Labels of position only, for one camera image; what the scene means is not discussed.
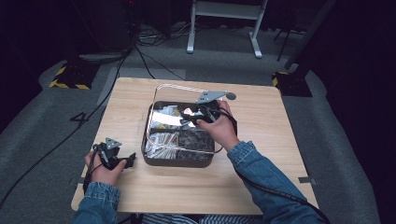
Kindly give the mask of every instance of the wrist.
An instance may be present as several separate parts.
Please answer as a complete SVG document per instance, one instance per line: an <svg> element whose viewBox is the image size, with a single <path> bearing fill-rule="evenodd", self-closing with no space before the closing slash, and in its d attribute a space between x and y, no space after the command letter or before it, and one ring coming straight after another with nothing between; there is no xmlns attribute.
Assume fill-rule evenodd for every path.
<svg viewBox="0 0 396 224"><path fill-rule="evenodd" d="M227 152L231 151L238 143L239 143L238 138L233 138L230 141L228 141L226 144L224 144L224 148Z"/></svg>

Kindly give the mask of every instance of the wooden table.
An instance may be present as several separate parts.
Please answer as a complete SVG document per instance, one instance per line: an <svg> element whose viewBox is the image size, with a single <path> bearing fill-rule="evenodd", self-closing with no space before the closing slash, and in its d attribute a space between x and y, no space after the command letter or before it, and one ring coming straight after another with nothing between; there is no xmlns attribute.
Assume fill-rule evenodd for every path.
<svg viewBox="0 0 396 224"><path fill-rule="evenodd" d="M236 100L228 103L238 121L239 139L252 140L260 153L279 167L310 203L317 205L311 185L299 182L298 177L305 177L307 173L276 88L121 77L94 140L94 143L100 143L110 137L122 142L119 157L136 152L134 168L124 170L117 185L121 190L119 212L262 214L234 172L225 150L216 154L206 168L161 167L145 163L140 148L148 110L155 89L163 83L234 92ZM74 210L78 209L82 198L82 185L78 185L71 204Z"/></svg>

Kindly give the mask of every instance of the black controller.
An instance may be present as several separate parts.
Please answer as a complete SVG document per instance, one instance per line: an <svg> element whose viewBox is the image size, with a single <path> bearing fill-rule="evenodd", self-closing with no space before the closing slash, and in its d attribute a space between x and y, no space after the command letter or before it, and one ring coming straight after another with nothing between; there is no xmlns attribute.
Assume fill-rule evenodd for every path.
<svg viewBox="0 0 396 224"><path fill-rule="evenodd" d="M191 121L194 125L197 125L198 119L202 119L207 123L213 123L220 117L219 103L217 101L198 104L193 110L195 110L195 114L201 113L202 115L189 115L181 113L181 117L184 120Z"/></svg>
<svg viewBox="0 0 396 224"><path fill-rule="evenodd" d="M136 153L133 153L129 158L118 158L120 148L114 147L107 149L106 143L101 143L98 147L98 153L102 164L108 169L113 170L122 160L126 160L124 169L134 166L134 159L136 158Z"/></svg>
<svg viewBox="0 0 396 224"><path fill-rule="evenodd" d="M200 112L202 115L188 115L180 113L181 117L183 118L180 122L191 121L194 125L197 125L197 120L202 119L207 123L213 123L220 117L220 115L224 115L233 123L235 134L238 133L236 120L229 114L228 111L220 109L217 100L211 101L209 103L197 104L195 107L195 113L197 112Z"/></svg>

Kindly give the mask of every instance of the hand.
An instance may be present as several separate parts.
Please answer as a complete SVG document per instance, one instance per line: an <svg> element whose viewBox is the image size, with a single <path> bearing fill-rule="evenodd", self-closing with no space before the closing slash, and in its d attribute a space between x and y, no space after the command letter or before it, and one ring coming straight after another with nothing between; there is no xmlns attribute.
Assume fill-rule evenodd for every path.
<svg viewBox="0 0 396 224"><path fill-rule="evenodd" d="M93 155L93 150L90 151L90 153L88 153L84 158L85 164L87 164L87 166L90 165L92 155ZM102 165L100 157L96 153L95 158L93 160L91 182L100 182L115 186L117 183L117 179L119 178L119 175L122 172L125 164L126 164L126 160L122 160L116 166L116 168L114 168L113 170L107 170L107 168Z"/></svg>
<svg viewBox="0 0 396 224"><path fill-rule="evenodd" d="M218 103L220 108L227 110L232 116L227 102L218 101ZM209 132L212 138L227 151L230 151L239 143L239 139L236 137L235 131L233 130L233 123L224 115L220 115L213 123L206 123L204 120L198 119L197 124L200 128Z"/></svg>

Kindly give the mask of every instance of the denim jacket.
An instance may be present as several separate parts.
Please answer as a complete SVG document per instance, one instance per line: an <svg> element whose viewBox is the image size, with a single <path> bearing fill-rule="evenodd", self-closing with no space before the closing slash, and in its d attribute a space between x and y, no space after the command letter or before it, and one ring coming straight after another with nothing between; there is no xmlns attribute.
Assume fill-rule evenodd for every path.
<svg viewBox="0 0 396 224"><path fill-rule="evenodd" d="M241 141L227 154L235 170L256 184L306 200L291 181L252 142ZM275 196L245 183L253 202L264 213L262 223L323 223L306 205ZM117 223L120 192L117 188L91 183L75 215L74 223Z"/></svg>

